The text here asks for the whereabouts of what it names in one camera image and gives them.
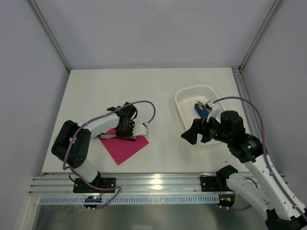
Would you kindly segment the purple metal spoon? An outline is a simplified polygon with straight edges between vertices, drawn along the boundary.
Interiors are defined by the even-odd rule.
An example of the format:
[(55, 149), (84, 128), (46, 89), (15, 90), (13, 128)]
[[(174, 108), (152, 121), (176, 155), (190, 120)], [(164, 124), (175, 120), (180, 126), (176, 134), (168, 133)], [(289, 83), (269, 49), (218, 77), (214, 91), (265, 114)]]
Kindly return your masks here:
[(128, 140), (128, 141), (135, 141), (136, 137), (116, 137), (117, 139), (121, 140)]

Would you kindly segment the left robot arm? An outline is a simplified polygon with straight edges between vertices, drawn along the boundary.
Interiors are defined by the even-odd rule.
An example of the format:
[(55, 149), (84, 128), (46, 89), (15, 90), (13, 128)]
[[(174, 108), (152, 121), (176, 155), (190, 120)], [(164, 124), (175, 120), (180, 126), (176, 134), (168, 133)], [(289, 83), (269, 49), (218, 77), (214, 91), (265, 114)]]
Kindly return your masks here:
[(133, 119), (137, 112), (134, 105), (126, 102), (123, 108), (110, 107), (91, 122), (78, 124), (68, 120), (56, 137), (51, 152), (63, 162), (64, 168), (70, 168), (80, 178), (94, 185), (101, 174), (87, 160), (90, 141), (96, 137), (134, 140)]

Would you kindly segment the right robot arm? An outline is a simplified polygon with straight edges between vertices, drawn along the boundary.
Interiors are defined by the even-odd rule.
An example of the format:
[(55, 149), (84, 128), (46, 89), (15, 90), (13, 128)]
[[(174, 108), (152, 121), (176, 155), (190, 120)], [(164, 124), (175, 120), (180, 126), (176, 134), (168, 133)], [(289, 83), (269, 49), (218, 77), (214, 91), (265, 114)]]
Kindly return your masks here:
[(216, 172), (218, 184), (240, 194), (265, 219), (270, 230), (301, 230), (307, 225), (307, 207), (290, 191), (277, 173), (273, 163), (263, 153), (258, 138), (246, 133), (243, 119), (235, 111), (221, 113), (215, 118), (196, 118), (181, 137), (192, 145), (198, 135), (206, 143), (212, 139), (225, 143), (233, 156), (249, 169), (261, 189), (250, 185), (238, 171), (227, 165)]

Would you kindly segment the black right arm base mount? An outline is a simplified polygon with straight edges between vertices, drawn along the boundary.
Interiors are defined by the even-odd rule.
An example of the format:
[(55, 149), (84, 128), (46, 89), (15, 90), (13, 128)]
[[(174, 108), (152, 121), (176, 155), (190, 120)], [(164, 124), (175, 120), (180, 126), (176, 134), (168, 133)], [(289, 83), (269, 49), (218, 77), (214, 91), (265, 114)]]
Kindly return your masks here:
[(200, 184), (202, 192), (217, 192), (219, 190), (215, 176), (202, 175)]

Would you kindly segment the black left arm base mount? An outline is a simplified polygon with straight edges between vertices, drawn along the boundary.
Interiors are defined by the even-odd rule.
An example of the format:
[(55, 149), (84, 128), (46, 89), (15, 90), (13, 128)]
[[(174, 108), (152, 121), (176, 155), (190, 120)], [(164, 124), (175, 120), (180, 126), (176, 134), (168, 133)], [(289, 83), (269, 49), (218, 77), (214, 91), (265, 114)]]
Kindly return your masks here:
[(116, 178), (107, 177), (95, 179), (92, 186), (87, 185), (82, 179), (77, 178), (74, 182), (73, 193), (114, 193), (116, 186)]

